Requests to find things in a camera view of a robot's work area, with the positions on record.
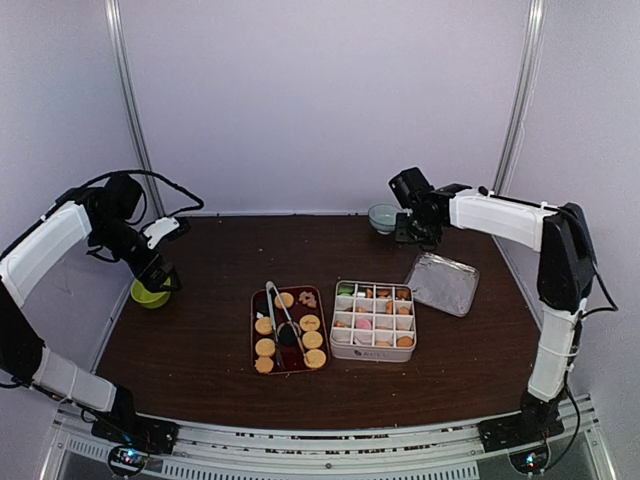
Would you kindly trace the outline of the green round cookie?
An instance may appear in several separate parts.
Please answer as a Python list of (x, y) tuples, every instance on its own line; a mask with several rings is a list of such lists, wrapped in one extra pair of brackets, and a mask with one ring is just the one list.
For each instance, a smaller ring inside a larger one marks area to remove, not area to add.
[(351, 296), (353, 294), (353, 287), (351, 285), (341, 285), (338, 288), (339, 296)]

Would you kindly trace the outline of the white handled metal tongs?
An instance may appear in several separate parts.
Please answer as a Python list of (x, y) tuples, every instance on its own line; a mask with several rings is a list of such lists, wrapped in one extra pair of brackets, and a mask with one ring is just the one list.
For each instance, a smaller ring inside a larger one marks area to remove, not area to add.
[[(268, 307), (273, 324), (273, 340), (276, 345), (276, 365), (279, 373), (291, 373), (302, 371), (306, 368), (304, 364), (304, 354), (306, 349), (302, 343), (302, 330), (298, 323), (296, 323), (289, 309), (278, 309), (275, 306), (274, 298), (281, 291), (272, 280), (268, 280), (265, 283), (265, 295), (268, 301)], [(280, 324), (288, 323), (289, 325), (296, 324), (299, 328), (298, 347), (286, 347), (279, 343), (277, 336), (277, 329)]]

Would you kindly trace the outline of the smooth round tan cookie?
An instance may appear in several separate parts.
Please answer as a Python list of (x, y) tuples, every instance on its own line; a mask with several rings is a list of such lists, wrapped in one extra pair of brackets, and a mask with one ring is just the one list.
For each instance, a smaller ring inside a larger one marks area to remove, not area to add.
[(399, 348), (410, 348), (414, 345), (414, 339), (409, 336), (398, 337), (396, 346)]

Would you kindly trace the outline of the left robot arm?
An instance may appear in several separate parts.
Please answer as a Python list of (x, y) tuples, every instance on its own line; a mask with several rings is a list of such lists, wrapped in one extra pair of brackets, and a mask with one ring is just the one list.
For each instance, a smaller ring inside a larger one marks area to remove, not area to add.
[[(47, 343), (37, 332), (63, 335), (79, 325), (94, 302), (80, 287), (83, 276), (63, 271), (80, 247), (89, 256), (125, 263), (133, 277), (154, 294), (181, 289), (175, 266), (162, 241), (185, 235), (189, 222), (181, 210), (140, 226), (133, 215), (146, 199), (136, 170), (102, 174), (62, 194), (52, 207), (1, 254), (1, 368), (15, 386), (74, 404), (94, 418), (94, 436), (149, 454), (170, 454), (178, 426), (137, 413), (132, 392), (86, 370), (56, 352), (62, 341)], [(55, 283), (79, 287), (67, 299)]]

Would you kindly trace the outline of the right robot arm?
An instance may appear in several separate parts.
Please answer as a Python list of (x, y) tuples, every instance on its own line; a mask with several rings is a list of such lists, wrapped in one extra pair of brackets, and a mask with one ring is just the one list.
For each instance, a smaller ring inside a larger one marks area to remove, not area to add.
[(564, 431), (559, 405), (580, 348), (587, 303), (599, 272), (583, 209), (499, 195), (485, 187), (434, 187), (417, 167), (389, 182), (402, 213), (395, 236), (403, 243), (440, 244), (445, 228), (473, 230), (517, 243), (538, 256), (528, 303), (540, 309), (541, 334), (528, 383), (515, 414), (484, 420), (487, 452), (541, 443)]

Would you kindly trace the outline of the pale blue ceramic bowl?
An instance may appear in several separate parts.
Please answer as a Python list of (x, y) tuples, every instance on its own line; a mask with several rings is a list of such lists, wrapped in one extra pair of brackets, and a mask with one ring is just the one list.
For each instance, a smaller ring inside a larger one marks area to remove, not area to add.
[(382, 235), (389, 235), (395, 231), (396, 216), (402, 210), (390, 204), (376, 204), (369, 208), (368, 219), (372, 228)]

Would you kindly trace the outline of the white divided cookie tin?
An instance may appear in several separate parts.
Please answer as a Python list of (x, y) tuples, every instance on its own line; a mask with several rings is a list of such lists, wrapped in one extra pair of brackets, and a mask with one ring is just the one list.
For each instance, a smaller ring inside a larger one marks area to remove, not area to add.
[[(339, 296), (341, 285), (351, 285), (351, 296)], [(365, 297), (371, 288), (373, 298)], [(378, 289), (389, 289), (388, 298), (378, 298)], [(367, 318), (371, 330), (355, 328), (358, 318)], [(414, 339), (410, 348), (396, 346), (398, 337)], [(334, 313), (331, 321), (330, 346), (333, 355), (342, 360), (384, 363), (408, 362), (417, 346), (417, 321), (414, 301), (405, 284), (340, 280), (336, 284)]]

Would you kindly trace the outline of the middle left dotted cookie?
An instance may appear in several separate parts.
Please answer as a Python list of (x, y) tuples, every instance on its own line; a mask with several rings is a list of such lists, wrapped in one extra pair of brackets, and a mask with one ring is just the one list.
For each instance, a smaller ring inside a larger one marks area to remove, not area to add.
[(270, 317), (261, 317), (255, 321), (254, 329), (257, 334), (268, 336), (273, 333), (273, 324)]

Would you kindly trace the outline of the brown flower cookie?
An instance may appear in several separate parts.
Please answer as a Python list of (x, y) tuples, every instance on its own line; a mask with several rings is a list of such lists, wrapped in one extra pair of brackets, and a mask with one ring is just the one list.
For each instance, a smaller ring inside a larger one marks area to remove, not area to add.
[(317, 299), (313, 292), (311, 291), (303, 291), (300, 293), (298, 297), (298, 301), (303, 305), (310, 309), (315, 309), (317, 307)]

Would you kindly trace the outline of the dark red cookie tray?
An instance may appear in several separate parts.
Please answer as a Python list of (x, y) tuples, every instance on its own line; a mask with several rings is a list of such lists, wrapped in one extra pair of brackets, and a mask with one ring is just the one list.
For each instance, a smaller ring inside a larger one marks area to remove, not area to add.
[(271, 285), (251, 298), (251, 358), (262, 375), (325, 368), (331, 358), (320, 291)]

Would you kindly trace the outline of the round cookie with pink cross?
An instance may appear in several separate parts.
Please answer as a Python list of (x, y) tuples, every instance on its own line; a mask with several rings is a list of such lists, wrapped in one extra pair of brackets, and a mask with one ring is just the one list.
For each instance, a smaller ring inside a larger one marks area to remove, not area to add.
[(299, 325), (303, 332), (318, 331), (321, 321), (316, 315), (307, 314), (300, 318)]

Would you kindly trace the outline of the dotted round cookie right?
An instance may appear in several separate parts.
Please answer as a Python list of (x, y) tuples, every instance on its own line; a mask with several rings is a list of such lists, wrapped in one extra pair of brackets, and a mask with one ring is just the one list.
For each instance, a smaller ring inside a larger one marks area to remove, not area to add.
[(318, 331), (307, 331), (302, 336), (302, 343), (308, 350), (320, 349), (324, 343), (324, 339)]

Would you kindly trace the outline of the large round tan cookie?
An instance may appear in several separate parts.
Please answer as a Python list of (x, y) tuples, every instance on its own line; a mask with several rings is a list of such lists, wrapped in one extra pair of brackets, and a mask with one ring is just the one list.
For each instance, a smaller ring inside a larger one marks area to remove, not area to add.
[(327, 356), (320, 349), (310, 349), (304, 354), (303, 360), (307, 368), (315, 370), (325, 365)]

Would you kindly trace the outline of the right aluminium frame post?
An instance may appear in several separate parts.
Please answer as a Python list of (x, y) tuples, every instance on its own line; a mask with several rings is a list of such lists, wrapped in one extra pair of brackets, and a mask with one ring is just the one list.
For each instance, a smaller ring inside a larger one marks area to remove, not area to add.
[(544, 0), (529, 2), (516, 90), (492, 186), (493, 192), (497, 194), (506, 194), (509, 191), (524, 142), (527, 110), (533, 98), (539, 69), (546, 4)]

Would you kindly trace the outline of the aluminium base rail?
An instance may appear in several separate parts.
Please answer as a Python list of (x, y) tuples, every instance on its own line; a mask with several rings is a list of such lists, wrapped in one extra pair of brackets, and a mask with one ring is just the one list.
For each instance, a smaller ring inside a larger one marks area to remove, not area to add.
[(617, 479), (587, 395), (561, 403), (563, 434), (490, 452), (478, 420), (364, 430), (277, 430), (181, 421), (174, 451), (136, 479), (520, 479), (515, 463), (548, 447), (545, 479)]

